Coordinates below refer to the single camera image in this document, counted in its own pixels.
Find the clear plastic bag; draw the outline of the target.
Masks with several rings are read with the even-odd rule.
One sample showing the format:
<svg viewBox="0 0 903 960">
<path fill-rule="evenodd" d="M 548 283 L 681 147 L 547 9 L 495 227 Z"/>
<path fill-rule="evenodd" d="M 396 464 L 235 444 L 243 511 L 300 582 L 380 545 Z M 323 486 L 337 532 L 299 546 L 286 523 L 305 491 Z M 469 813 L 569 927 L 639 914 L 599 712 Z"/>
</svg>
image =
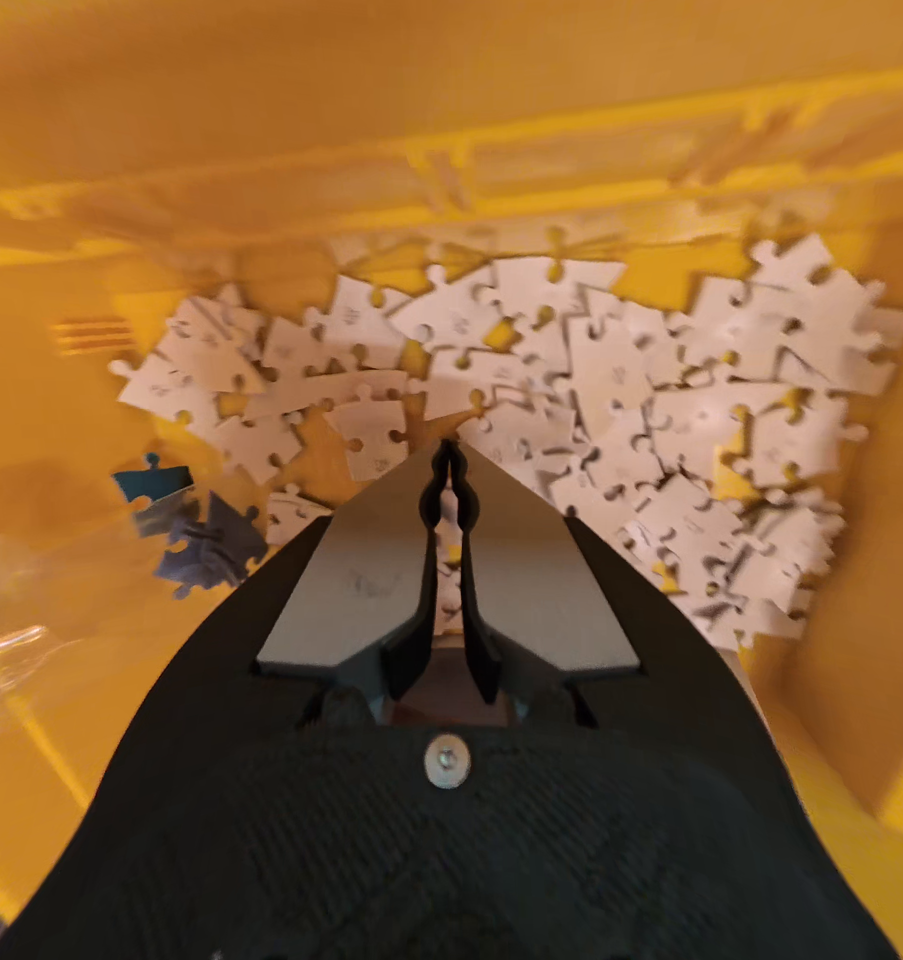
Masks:
<svg viewBox="0 0 903 960">
<path fill-rule="evenodd" d="M 43 570 L 26 547 L 0 534 L 0 728 L 2 703 L 50 652 Z"/>
</svg>

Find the dark blue puzzle piece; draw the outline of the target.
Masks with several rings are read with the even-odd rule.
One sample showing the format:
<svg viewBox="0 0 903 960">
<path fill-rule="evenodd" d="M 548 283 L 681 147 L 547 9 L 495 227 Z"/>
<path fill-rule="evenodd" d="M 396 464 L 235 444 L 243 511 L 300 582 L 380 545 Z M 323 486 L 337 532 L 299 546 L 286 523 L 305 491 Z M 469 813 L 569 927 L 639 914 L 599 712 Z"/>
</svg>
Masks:
<svg viewBox="0 0 903 960">
<path fill-rule="evenodd" d="M 157 579 L 176 585 L 176 599 L 198 588 L 239 587 L 250 576 L 250 566 L 263 562 L 268 552 L 256 526 L 257 506 L 239 511 L 211 492 L 205 518 L 199 517 L 197 507 L 189 505 L 170 522 L 168 548 L 153 571 Z"/>
</svg>

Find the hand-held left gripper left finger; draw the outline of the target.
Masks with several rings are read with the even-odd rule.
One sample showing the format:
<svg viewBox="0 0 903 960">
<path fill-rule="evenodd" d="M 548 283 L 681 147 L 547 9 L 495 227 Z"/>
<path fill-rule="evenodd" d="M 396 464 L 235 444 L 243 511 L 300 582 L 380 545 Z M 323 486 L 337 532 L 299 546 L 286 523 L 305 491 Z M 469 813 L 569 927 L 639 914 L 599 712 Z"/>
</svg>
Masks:
<svg viewBox="0 0 903 960">
<path fill-rule="evenodd" d="M 263 673 L 401 700 L 429 664 L 435 528 L 450 467 L 437 440 L 339 508 L 257 655 Z"/>
</svg>

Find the yellow plastic bin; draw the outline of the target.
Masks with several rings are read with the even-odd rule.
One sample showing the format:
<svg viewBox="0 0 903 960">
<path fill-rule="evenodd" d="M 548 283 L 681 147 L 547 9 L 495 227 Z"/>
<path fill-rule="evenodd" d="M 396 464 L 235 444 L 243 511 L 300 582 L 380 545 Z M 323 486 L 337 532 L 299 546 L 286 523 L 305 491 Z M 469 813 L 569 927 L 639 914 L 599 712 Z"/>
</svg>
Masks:
<svg viewBox="0 0 903 960">
<path fill-rule="evenodd" d="M 111 473 L 220 458 L 116 402 L 184 297 L 267 315 L 436 254 L 620 259 L 683 310 L 822 235 L 903 308 L 903 2 L 0 2 L 0 917 L 26 904 L 176 647 Z M 848 527 L 797 643 L 744 665 L 812 822 L 903 957 L 903 350 L 824 477 Z"/>
</svg>

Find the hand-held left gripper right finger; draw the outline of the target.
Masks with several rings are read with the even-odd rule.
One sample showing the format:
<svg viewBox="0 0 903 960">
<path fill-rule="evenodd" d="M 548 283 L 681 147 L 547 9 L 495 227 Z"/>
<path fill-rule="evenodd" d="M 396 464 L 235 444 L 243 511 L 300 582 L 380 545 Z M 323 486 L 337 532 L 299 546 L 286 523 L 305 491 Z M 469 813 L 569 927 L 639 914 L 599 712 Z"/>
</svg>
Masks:
<svg viewBox="0 0 903 960">
<path fill-rule="evenodd" d="M 449 444 L 466 662 L 486 703 L 637 673 L 638 654 L 565 516 L 467 443 Z"/>
</svg>

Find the teal puzzle piece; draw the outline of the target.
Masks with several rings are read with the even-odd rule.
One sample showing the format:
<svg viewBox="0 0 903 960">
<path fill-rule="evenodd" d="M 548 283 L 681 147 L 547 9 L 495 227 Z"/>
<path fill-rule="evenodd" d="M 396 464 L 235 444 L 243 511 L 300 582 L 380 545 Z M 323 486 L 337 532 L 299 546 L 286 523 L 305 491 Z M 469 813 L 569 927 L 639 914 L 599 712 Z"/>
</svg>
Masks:
<svg viewBox="0 0 903 960">
<path fill-rule="evenodd" d="M 186 465 L 162 466 L 161 456 L 153 451 L 144 454 L 143 461 L 143 468 L 110 474 L 132 512 L 140 513 L 171 498 L 182 511 L 197 516 L 200 504 L 189 494 L 194 486 L 190 468 Z"/>
</svg>

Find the heap of white puzzle pieces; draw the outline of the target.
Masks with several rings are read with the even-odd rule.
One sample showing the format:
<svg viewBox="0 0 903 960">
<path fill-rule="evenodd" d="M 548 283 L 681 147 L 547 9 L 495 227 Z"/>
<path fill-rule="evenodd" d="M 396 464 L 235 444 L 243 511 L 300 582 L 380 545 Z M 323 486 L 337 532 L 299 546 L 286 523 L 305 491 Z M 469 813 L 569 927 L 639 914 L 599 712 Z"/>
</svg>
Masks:
<svg viewBox="0 0 903 960">
<path fill-rule="evenodd" d="M 304 452 L 304 414 L 345 445 L 353 483 L 410 452 L 426 423 L 578 516 L 712 646 L 797 640 L 829 572 L 842 507 L 812 481 L 865 440 L 853 396 L 887 390 L 903 310 L 833 264 L 817 234 L 757 243 L 746 279 L 706 276 L 690 310 L 613 292 L 612 261 L 493 259 L 419 295 L 340 274 L 302 320 L 247 308 L 234 285 L 184 299 L 118 401 L 184 428 L 265 486 Z"/>
</svg>

